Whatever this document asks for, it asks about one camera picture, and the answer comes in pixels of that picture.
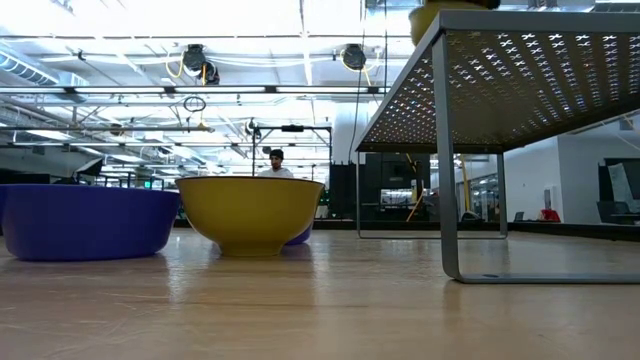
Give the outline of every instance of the white wall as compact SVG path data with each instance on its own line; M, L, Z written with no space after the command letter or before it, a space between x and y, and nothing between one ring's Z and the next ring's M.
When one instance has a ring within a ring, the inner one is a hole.
M600 128L597 132L558 137L560 175L564 219L571 224L599 224L598 164L605 158L640 158L640 135L633 131L620 132L616 124Z
M544 209L544 191L551 190L551 207L564 221L563 187L560 181L558 139L550 138L504 155L507 219L524 211L524 219L536 219Z

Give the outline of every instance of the wooden table surface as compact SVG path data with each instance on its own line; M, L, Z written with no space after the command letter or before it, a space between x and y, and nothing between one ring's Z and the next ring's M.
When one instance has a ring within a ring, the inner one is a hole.
M461 248L467 271L640 272L635 243ZM2 247L0 359L638 359L639 304L637 286L461 285L438 241L316 231L238 259L180 229L145 259L26 263Z

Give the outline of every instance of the white shirt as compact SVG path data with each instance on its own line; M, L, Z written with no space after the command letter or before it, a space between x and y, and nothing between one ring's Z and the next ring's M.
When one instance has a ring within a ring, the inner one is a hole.
M274 171L273 168L269 168L269 170L265 170L260 172L260 174L258 174L258 176L264 176L264 177L277 177L277 178L293 178L293 174L291 173L291 171L285 169L285 168L280 168L280 170L278 171Z

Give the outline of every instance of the bowl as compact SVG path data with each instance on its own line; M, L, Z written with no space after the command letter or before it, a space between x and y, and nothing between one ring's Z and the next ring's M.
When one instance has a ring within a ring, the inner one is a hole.
M411 41L414 46L417 46L424 33L427 32L429 26L435 19L440 10L487 10L486 8L471 4L465 1L437 1L429 2L424 6L413 9L409 13L409 21L411 22Z
M311 223L311 225L309 225L305 231L302 232L302 234L296 236L295 238L289 240L285 245L287 246L291 246L291 245L300 245L302 243L304 243L305 241L309 240L309 237L311 237L311 228L313 227L313 222Z
M313 222L324 184L267 177L176 180L193 228L226 256L273 256Z
M22 260L150 256L169 239L176 193L80 185L3 185L7 250Z

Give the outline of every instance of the yellow object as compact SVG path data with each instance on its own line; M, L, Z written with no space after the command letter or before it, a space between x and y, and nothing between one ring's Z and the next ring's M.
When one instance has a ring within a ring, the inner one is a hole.
M418 45L424 33L435 19L440 10L488 10L480 5L471 4L464 1L436 1L427 0L425 6L414 9L409 14L411 21L411 41L413 45Z
M413 210L411 210L411 214L409 214L409 216L407 217L406 222L409 222L409 220L411 220L411 218L413 217L413 213L415 213L416 210L418 209L418 206L420 206L420 203L422 202L422 195L424 195L424 192L420 194L420 197L418 198L418 201L416 202L416 204L413 206Z
M272 256L313 222L322 183L266 177L176 180L193 228L227 256Z
M464 186L464 209L471 210L471 198L469 194L469 179L467 178L467 166L464 162L464 155L460 154L460 166L462 167L462 186Z

